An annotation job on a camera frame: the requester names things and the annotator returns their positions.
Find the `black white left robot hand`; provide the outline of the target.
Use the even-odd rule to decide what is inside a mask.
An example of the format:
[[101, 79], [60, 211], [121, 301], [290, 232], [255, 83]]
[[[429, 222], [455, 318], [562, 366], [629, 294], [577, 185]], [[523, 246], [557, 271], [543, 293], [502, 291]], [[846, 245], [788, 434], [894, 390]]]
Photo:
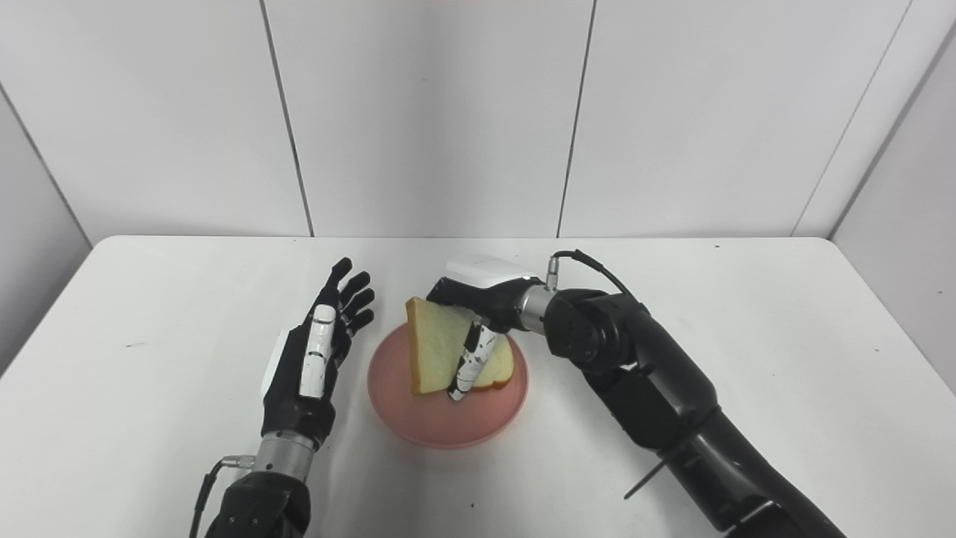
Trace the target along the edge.
[[353, 267], [349, 258], [332, 266], [306, 316], [287, 334], [263, 398], [262, 435], [295, 433], [314, 450], [328, 439], [339, 368], [356, 333], [373, 320], [371, 276], [352, 275]]

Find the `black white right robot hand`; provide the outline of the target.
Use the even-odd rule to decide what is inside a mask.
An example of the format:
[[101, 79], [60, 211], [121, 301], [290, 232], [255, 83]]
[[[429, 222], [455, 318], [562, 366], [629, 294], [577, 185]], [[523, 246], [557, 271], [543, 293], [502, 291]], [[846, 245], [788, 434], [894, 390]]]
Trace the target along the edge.
[[499, 338], [510, 330], [542, 334], [553, 291], [509, 260], [487, 255], [450, 260], [426, 296], [431, 303], [467, 310], [471, 326], [447, 394], [461, 401], [474, 388]]

